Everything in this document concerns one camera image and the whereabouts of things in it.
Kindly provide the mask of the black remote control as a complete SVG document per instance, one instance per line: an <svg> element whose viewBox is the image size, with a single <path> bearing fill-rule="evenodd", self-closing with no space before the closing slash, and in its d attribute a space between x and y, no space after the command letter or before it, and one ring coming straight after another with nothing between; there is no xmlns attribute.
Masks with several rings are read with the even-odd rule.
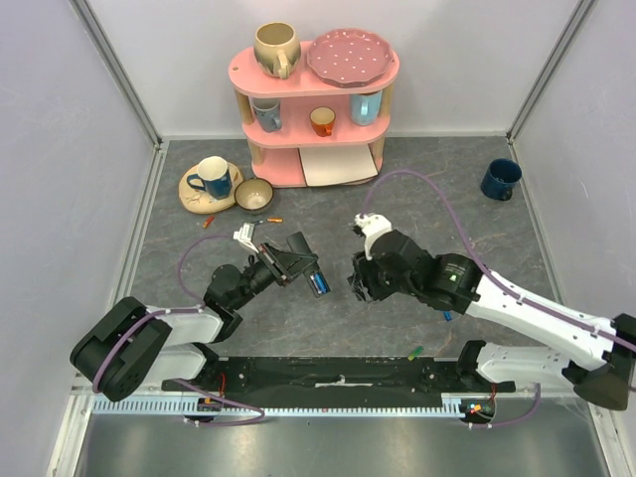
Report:
<svg viewBox="0 0 636 477"><path fill-rule="evenodd" d="M297 232L288 236L287 244L292 252L301 255L302 273L316 298L330 292L328 282L318 264L318 257L310 248L304 234Z"/></svg>

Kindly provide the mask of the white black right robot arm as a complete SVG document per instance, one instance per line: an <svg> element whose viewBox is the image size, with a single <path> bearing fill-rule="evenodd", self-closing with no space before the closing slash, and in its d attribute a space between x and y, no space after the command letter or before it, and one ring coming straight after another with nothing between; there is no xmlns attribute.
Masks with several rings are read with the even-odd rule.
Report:
<svg viewBox="0 0 636 477"><path fill-rule="evenodd" d="M399 231L377 238L352 257L348 281L362 301L395 293L441 311L454 311L510 328L542 343L538 350L505 352L469 343L455 379L474 392L489 383L572 386L580 397L624 410L635 372L635 319L584 314L529 292L458 253L431 255Z"/></svg>

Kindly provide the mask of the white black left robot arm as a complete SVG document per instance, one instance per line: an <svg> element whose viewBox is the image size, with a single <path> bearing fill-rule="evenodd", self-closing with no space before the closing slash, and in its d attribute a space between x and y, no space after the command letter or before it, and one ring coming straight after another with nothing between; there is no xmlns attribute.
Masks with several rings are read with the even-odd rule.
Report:
<svg viewBox="0 0 636 477"><path fill-rule="evenodd" d="M296 233L287 243L288 250L259 245L243 269L217 267L201 305L161 309L132 296L120 299L75 345L71 364L96 394L111 401L133 394L150 374L161 381L183 377L195 390L209 390L219 374L203 347L228 339L242 322L238 311L249 301L268 286L283 287L299 276L316 297L329 291L304 235Z"/></svg>

